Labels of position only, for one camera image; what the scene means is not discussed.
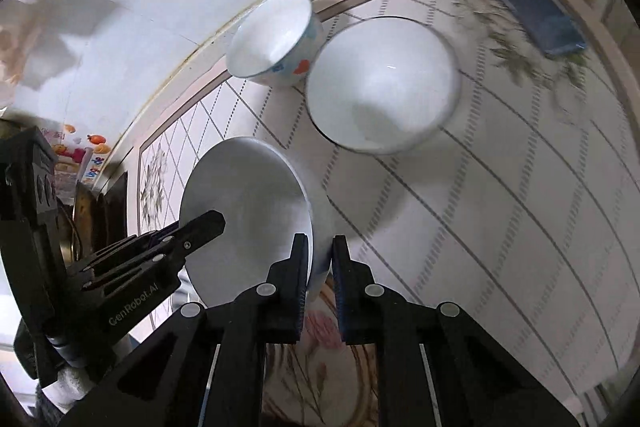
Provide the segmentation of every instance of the bowl rim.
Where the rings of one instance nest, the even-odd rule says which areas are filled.
[[[326,133],[324,133],[322,131],[322,129],[320,129],[320,127],[318,126],[318,124],[316,123],[316,121],[314,120],[314,117],[312,115],[311,112],[311,108],[309,106],[309,96],[308,96],[308,91],[309,91],[309,80],[312,77],[312,73],[313,70],[316,66],[316,64],[318,63],[318,58],[320,57],[320,55],[322,54],[322,52],[324,51],[324,49],[327,47],[327,45],[329,44],[329,42],[331,42],[333,39],[335,39],[339,34],[354,28],[362,23],[365,22],[369,22],[375,19],[401,19],[401,20],[406,20],[412,23],[415,23],[419,26],[422,26],[423,28],[431,31],[431,33],[436,36],[438,38],[438,40],[444,45],[444,47],[447,50],[447,55],[449,55],[449,59],[451,61],[451,65],[452,68],[454,70],[454,72],[456,72],[457,74],[454,76],[454,82],[455,82],[455,86],[453,89],[453,95],[452,97],[450,97],[450,101],[449,101],[449,107],[447,108],[446,111],[443,111],[443,114],[441,115],[440,118],[436,118],[435,120],[433,120],[433,124],[425,129],[424,131],[418,133],[413,139],[411,140],[407,140],[405,142],[402,142],[398,145],[394,145],[394,146],[388,146],[388,147],[379,147],[377,149],[373,149],[373,148],[357,148],[357,147],[350,147],[347,146],[343,143],[338,142],[337,140],[331,138],[330,136],[328,136]],[[458,64],[458,56],[456,55],[455,49],[453,48],[453,46],[450,44],[449,41],[447,41],[447,39],[444,38],[443,35],[441,35],[440,32],[438,32],[437,30],[435,30],[434,28],[432,28],[431,26],[422,23],[420,21],[416,21],[414,19],[409,19],[408,17],[400,17],[400,16],[385,16],[385,15],[379,15],[376,17],[370,17],[368,19],[364,19],[361,21],[358,21],[354,24],[351,24],[349,26],[347,26],[346,28],[341,29],[340,31],[336,32],[334,35],[332,35],[331,39],[327,40],[322,47],[318,50],[318,54],[316,55],[316,59],[313,61],[311,67],[309,68],[309,72],[306,76],[306,81],[305,81],[305,107],[306,107],[306,113],[309,115],[309,120],[311,120],[311,123],[313,124],[313,126],[316,128],[316,131],[318,131],[325,139],[329,140],[329,142],[333,143],[334,145],[337,145],[338,147],[341,147],[345,150],[354,152],[354,153],[358,153],[358,154],[366,154],[366,155],[372,155],[372,156],[376,156],[376,155],[394,155],[394,154],[398,154],[401,152],[405,152],[408,150],[411,150],[413,148],[415,148],[416,146],[420,145],[420,143],[424,142],[425,140],[427,140],[431,135],[433,135],[434,132],[436,132],[439,127],[447,120],[449,120],[449,118],[451,117],[451,115],[453,114],[453,112],[455,111],[456,107],[458,106],[458,102],[460,100],[460,95],[461,95],[461,87],[462,87],[462,74],[460,73],[460,68],[459,68],[459,64]]]
[[[311,237],[307,237],[308,240],[308,253],[307,253],[307,258],[306,258],[306,287],[308,288],[309,286],[309,282],[311,280],[311,277],[313,276],[313,274],[311,273],[311,269],[313,266],[313,259],[314,259],[314,234],[316,233],[316,229],[317,227],[314,227],[314,214],[313,214],[313,206],[312,206],[312,200],[309,197],[308,191],[306,190],[305,184],[302,180],[302,178],[300,177],[300,174],[298,173],[298,170],[296,169],[295,165],[293,165],[289,159],[282,154],[280,151],[278,151],[273,145],[271,145],[270,143],[264,141],[264,140],[260,140],[258,138],[255,138],[253,136],[234,136],[231,138],[226,138],[224,140],[221,140],[220,142],[216,143],[211,149],[209,149],[205,155],[207,155],[210,151],[212,151],[213,149],[215,149],[215,147],[217,147],[218,145],[225,143],[225,142],[253,142],[261,147],[265,147],[266,149],[270,150],[271,152],[273,152],[280,161],[282,161],[284,163],[284,165],[286,165],[286,167],[289,169],[289,171],[293,174],[293,177],[296,180],[296,183],[298,184],[298,188],[300,188],[300,192],[302,193],[302,197],[305,200],[306,203],[306,209],[307,209],[307,213],[308,213],[308,219],[309,219],[309,228],[311,229]],[[184,264],[185,268],[187,270],[187,273],[189,274],[189,269],[187,267],[187,263]]]
[[[246,23],[248,21],[251,20],[252,17],[255,17],[255,14],[258,13],[260,10],[264,9],[265,6],[268,6],[270,3],[272,3],[273,0],[265,0],[262,3],[260,3],[257,7],[255,7],[253,10],[251,10],[247,16],[244,18],[244,20],[242,20],[241,25],[238,26],[238,30],[235,32],[234,36],[231,38],[231,43],[229,44],[229,48],[226,51],[226,70],[229,72],[229,74],[231,74],[231,76],[234,76],[236,78],[252,78],[254,76],[258,76],[259,74],[263,74],[266,73],[267,71],[271,70],[271,68],[273,68],[278,62],[280,62],[284,57],[286,57],[287,55],[289,55],[289,53],[292,51],[293,48],[295,48],[298,43],[300,42],[300,39],[302,39],[302,37],[304,36],[306,29],[309,26],[309,23],[311,22],[311,19],[313,18],[314,15],[314,10],[313,10],[313,5],[311,4],[311,0],[305,0],[305,5],[307,8],[307,17],[306,17],[306,25],[304,27],[304,29],[302,30],[302,32],[300,33],[300,35],[298,36],[298,38],[296,39],[295,43],[292,45],[292,47],[290,47],[285,53],[284,55],[282,55],[282,57],[278,58],[278,60],[274,61],[273,64],[271,64],[271,66],[269,66],[268,68],[266,68],[265,70],[262,71],[257,71],[256,73],[251,73],[251,74],[244,74],[244,75],[239,75],[239,74],[234,74],[233,73],[233,68],[234,65],[231,62],[231,60],[229,60],[229,58],[232,56],[232,49],[234,47],[234,44],[239,42],[236,37],[241,36],[241,34],[243,33],[242,28],[246,28]]]

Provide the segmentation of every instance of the black cable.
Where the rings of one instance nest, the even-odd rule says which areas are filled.
[[[71,218],[71,216],[69,216],[69,213],[66,211],[65,204],[57,196],[56,196],[56,201],[58,201],[58,206],[62,209],[62,213],[65,214],[66,221],[69,223],[69,226],[71,227],[71,231],[73,232],[73,235],[78,241],[78,251],[76,251],[76,249],[74,248],[74,238],[73,237],[71,238],[72,259],[73,261],[80,261],[80,259],[82,259],[82,241],[80,239],[80,234],[78,233],[78,229],[76,229],[76,224],[74,223],[74,220]]]

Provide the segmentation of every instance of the patterned tablecloth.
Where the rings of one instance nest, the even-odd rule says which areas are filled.
[[[640,317],[640,162],[603,64],[592,50],[543,58],[497,0],[372,0],[324,27],[331,38],[374,16],[425,23],[458,55],[460,103],[419,153],[343,150],[314,128],[303,86],[232,78],[143,152],[142,231],[177,219],[213,145],[258,137],[315,172],[336,232],[378,282],[459,303],[560,399],[593,387],[628,359]],[[334,343],[323,295],[297,351],[271,350],[265,408],[306,425],[375,423],[370,353]]]

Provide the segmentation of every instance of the bowl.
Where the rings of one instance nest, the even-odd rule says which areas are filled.
[[[226,68],[238,78],[270,87],[302,80],[324,31],[310,0],[267,0],[242,22],[226,52]]]
[[[379,17],[349,26],[322,48],[306,80],[306,105],[335,144],[396,154],[449,118],[460,83],[456,57],[436,32]]]
[[[225,216],[225,232],[187,256],[194,289],[207,306],[233,301],[288,259],[293,237],[309,241],[307,298],[320,292],[334,238],[332,209],[318,181],[282,152],[255,138],[214,146],[189,176],[180,225],[208,210]]]

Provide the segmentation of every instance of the small bowl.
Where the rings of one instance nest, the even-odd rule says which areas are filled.
[[[238,78],[270,87],[293,86],[324,44],[310,0],[267,0],[242,22],[226,52],[226,68]]]
[[[452,114],[460,74],[450,46],[433,30],[398,17],[345,28],[320,51],[306,80],[318,130],[354,152],[415,148]]]
[[[189,176],[180,225],[211,209],[225,216],[225,232],[186,260],[207,306],[266,281],[271,265],[289,258],[296,233],[308,237],[307,299],[316,298],[329,271],[334,222],[326,194],[305,168],[255,138],[224,140]]]

